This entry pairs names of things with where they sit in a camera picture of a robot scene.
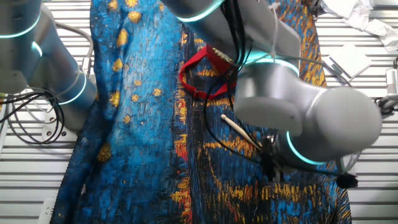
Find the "black cable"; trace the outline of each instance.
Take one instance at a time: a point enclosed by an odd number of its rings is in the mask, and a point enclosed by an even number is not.
[[[64,115],[64,113],[63,113],[63,110],[62,110],[62,108],[61,108],[61,106],[59,105],[59,104],[57,104],[57,102],[56,101],[52,101],[52,106],[54,107],[54,112],[55,112],[55,115],[56,115],[56,120],[57,120],[57,123],[56,123],[56,127],[55,127],[55,131],[53,132],[53,134],[48,138],[48,139],[46,139],[46,140],[44,140],[44,141],[39,141],[39,140],[37,140],[36,138],[34,138],[31,134],[29,134],[29,132],[27,132],[26,131],[26,129],[25,129],[25,127],[23,127],[23,125],[21,124],[21,122],[19,121],[19,118],[18,118],[18,115],[17,115],[17,111],[18,111],[18,109],[15,109],[15,105],[14,104],[12,104],[12,112],[14,112],[14,116],[15,116],[15,119],[16,119],[16,123],[19,125],[19,127],[23,130],[23,132],[31,139],[31,140],[33,140],[34,142],[32,142],[32,141],[28,141],[28,140],[26,140],[26,139],[24,139],[20,134],[18,134],[17,132],[16,132],[16,130],[15,130],[15,128],[14,128],[14,126],[12,125],[12,123],[11,123],[11,121],[10,121],[10,119],[8,118],[8,122],[9,122],[9,126],[10,126],[10,128],[11,128],[11,131],[21,140],[21,141],[23,141],[23,142],[25,142],[25,143],[27,143],[27,144],[52,144],[52,143],[54,143],[55,141],[57,141],[58,140],[58,138],[61,136],[61,134],[62,134],[62,131],[63,131],[63,128],[64,128],[64,119],[65,119],[65,115]],[[55,137],[55,135],[57,134],[57,132],[58,132],[58,129],[59,129],[59,122],[61,122],[61,129],[60,129],[60,131],[59,131],[59,133],[58,133],[58,135],[57,135],[57,137]]]
[[[239,64],[244,64],[245,57],[246,57],[246,33],[244,31],[244,24],[243,24],[243,20],[242,20],[241,11],[239,9],[238,0],[233,0],[233,5],[234,5],[234,15],[236,16],[235,18],[233,18],[233,21],[238,26],[238,34],[239,34],[239,39],[241,41],[241,51],[240,51],[241,55],[239,56],[239,58],[240,58]],[[232,102],[232,97],[231,97],[230,84],[231,84],[231,82],[236,81],[238,79],[239,71],[240,70],[234,71],[234,73],[232,74],[232,76],[228,82],[228,101],[229,101],[229,106],[231,107],[232,111],[234,109],[233,109],[233,102]],[[254,142],[257,147],[261,148],[261,146],[258,145],[258,143],[257,143],[257,139],[251,134],[250,131],[248,131],[248,128],[245,125],[243,125],[243,123],[240,119],[237,119],[237,120],[238,120],[239,125],[243,128],[244,132],[249,136],[250,140],[252,142]]]
[[[230,6],[229,1],[225,1],[223,3],[223,5],[224,5],[224,16],[225,16],[225,19],[228,22],[229,31],[231,33],[232,40],[233,40],[233,43],[234,43],[234,46],[235,46],[235,51],[236,51],[236,58],[234,60],[234,63],[237,63],[238,60],[239,60],[240,53],[239,53],[238,38],[236,37],[236,31],[235,31],[235,27],[234,27],[233,21],[232,21],[233,18],[232,18],[231,10],[230,10],[231,6]]]
[[[31,94],[35,94],[36,92],[28,92],[28,93],[21,93],[21,94],[18,94],[18,95],[4,95],[4,96],[0,96],[0,100],[3,100],[3,99],[5,99],[5,100],[10,100],[10,99],[13,99],[13,98],[18,98],[18,97],[23,97],[23,96],[27,96],[27,95],[31,95]]]
[[[44,95],[43,93],[29,93],[29,94],[26,94],[26,95],[24,95],[23,97],[20,97],[20,98],[16,98],[16,99],[13,99],[13,100],[2,101],[2,102],[0,102],[0,105],[5,105],[5,104],[9,104],[9,103],[20,102],[20,101],[22,101],[22,100],[26,100],[26,99],[28,99],[28,98],[30,98],[30,97],[32,97],[32,96],[37,96],[37,95],[39,95],[39,94],[41,94],[40,96],[43,96],[43,95]]]
[[[242,155],[242,154],[240,154],[240,153],[238,153],[238,152],[232,150],[230,147],[226,146],[224,143],[222,143],[222,142],[216,137],[216,135],[213,133],[213,131],[210,129],[210,125],[209,125],[209,122],[208,122],[208,120],[207,120],[207,112],[206,112],[206,109],[207,109],[207,104],[208,104],[208,100],[209,100],[210,93],[211,93],[211,91],[214,89],[214,87],[220,82],[220,80],[221,80],[226,74],[228,74],[229,71],[231,71],[232,68],[233,68],[233,67],[231,66],[231,67],[227,70],[227,72],[225,72],[222,76],[220,76],[220,77],[217,79],[217,81],[215,81],[214,84],[212,84],[212,86],[211,86],[210,89],[208,90],[208,92],[207,92],[207,94],[206,94],[205,103],[204,103],[204,105],[203,105],[203,121],[205,122],[206,129],[207,129],[207,131],[209,132],[210,136],[211,136],[216,142],[218,142],[218,144],[220,144],[220,145],[221,145],[222,147],[224,147],[226,150],[228,150],[229,152],[231,152],[231,153],[233,153],[233,154],[235,154],[235,155],[237,155],[237,156],[239,156],[239,157],[242,157],[242,158],[244,158],[244,159],[246,159],[246,160],[248,160],[248,161],[251,161],[251,162],[254,162],[254,163],[256,163],[256,164],[259,164],[259,163],[260,163],[259,161],[255,160],[255,159],[252,159],[252,158],[250,158],[250,157],[244,156],[244,155]]]
[[[13,114],[15,114],[17,111],[19,111],[21,108],[23,108],[24,106],[28,105],[30,102],[36,100],[37,98],[43,96],[43,93],[38,93],[36,94],[36,96],[33,96],[33,98],[30,98],[29,100],[27,100],[25,103],[21,104],[20,106],[18,106],[15,110],[11,111],[11,113],[7,113],[7,115],[5,115],[3,117],[3,119],[0,120],[0,123],[5,122],[9,117],[11,117]]]

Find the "blue patterned fabric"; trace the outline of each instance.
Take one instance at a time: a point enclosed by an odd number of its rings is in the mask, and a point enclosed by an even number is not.
[[[320,57],[315,26],[299,0],[277,11]],[[270,183],[260,167],[219,148],[201,109],[177,81],[181,65],[205,46],[156,0],[93,0],[98,98],[79,135],[51,223],[350,223],[347,193],[335,183],[297,185],[294,173]],[[301,77],[325,84],[318,66]],[[206,90],[218,74],[204,60],[187,82]],[[213,131],[242,154],[253,148],[220,120],[227,99],[210,102]],[[262,136],[268,130],[256,130]],[[328,164],[321,169],[332,169]]]

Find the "metal grating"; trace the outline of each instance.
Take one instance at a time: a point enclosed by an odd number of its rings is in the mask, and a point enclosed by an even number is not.
[[[373,1],[377,7],[371,18],[398,28],[398,1]],[[87,33],[90,33],[90,4],[88,0],[46,2],[56,21],[79,27]],[[377,37],[350,28],[340,19],[328,14],[319,17],[317,27],[323,56],[345,44],[356,45],[371,58],[373,65],[355,78],[352,85],[372,98],[385,96],[385,71],[392,67],[398,52],[387,52]],[[88,42],[66,30],[59,29],[58,33],[81,64]],[[326,74],[330,87],[340,85],[337,79]],[[44,101],[39,102],[39,106],[47,107]],[[29,105],[29,108],[44,120],[43,112],[35,105]],[[24,126],[40,137],[42,124],[27,111],[22,110],[18,115]],[[0,224],[37,223],[43,201],[57,196],[72,150],[71,145],[64,144],[50,148],[30,147],[7,130],[0,154]],[[382,136],[372,148],[365,150],[355,169],[360,182],[358,189],[349,191],[353,223],[398,223],[398,114],[384,120]]]

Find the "red strap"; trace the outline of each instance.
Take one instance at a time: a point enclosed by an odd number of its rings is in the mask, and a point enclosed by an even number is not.
[[[231,64],[220,58],[209,45],[206,45],[206,52],[208,60],[219,74],[224,74],[231,67]]]
[[[196,65],[196,64],[197,64],[198,62],[200,62],[205,56],[208,56],[208,57],[210,56],[210,54],[208,54],[208,47],[202,48],[202,49],[201,49],[197,54],[195,54],[189,61],[187,61],[187,62],[182,66],[181,71],[180,71],[180,74],[178,75],[178,77],[179,77],[179,79],[180,79],[180,81],[181,81],[182,86],[183,86],[188,92],[190,92],[190,93],[193,95],[194,98],[199,97],[199,98],[201,98],[201,99],[203,99],[203,100],[206,99],[207,93],[202,92],[202,91],[198,91],[195,87],[193,87],[193,86],[187,84],[186,82],[184,82],[183,79],[184,79],[184,75],[185,75],[185,69],[186,69],[186,68],[189,68],[189,67],[191,67],[191,66]],[[214,59],[215,59],[214,55],[212,55],[211,58],[209,58],[209,60],[211,60],[213,63],[215,63],[216,61],[215,61]],[[231,85],[231,89],[235,88],[235,86],[236,86],[236,83],[233,83],[233,84]],[[208,99],[209,99],[209,100],[212,100],[212,99],[216,98],[217,96],[220,96],[221,94],[226,93],[227,91],[228,91],[228,84],[225,83],[215,94],[210,95],[210,96],[208,97]]]

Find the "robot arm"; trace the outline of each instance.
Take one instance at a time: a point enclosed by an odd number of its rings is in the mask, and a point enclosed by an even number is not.
[[[96,97],[96,87],[62,44],[55,21],[41,0],[0,0],[0,92],[29,85],[51,91],[78,131]]]
[[[220,7],[224,0],[162,0],[207,44],[235,59],[234,45]],[[338,160],[373,144],[381,132],[377,106],[352,88],[327,89],[299,79],[298,34],[265,1],[238,1],[250,60],[271,51],[275,25],[277,57],[246,65],[238,74],[234,113],[252,126],[279,129],[277,154],[291,164],[311,167]]]

